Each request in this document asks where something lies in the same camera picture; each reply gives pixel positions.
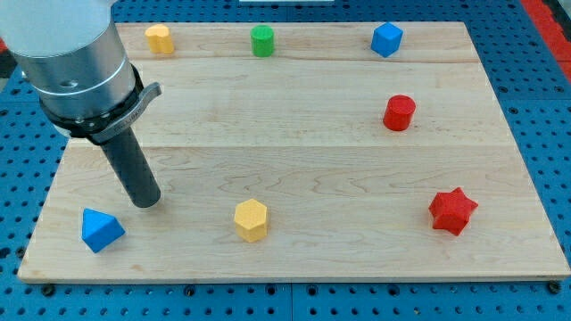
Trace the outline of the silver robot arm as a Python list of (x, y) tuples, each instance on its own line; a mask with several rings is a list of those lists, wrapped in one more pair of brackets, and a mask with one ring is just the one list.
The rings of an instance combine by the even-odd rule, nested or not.
[(134, 91), (134, 71), (112, 19), (113, 4), (1, 0), (1, 38), (53, 115), (104, 115)]

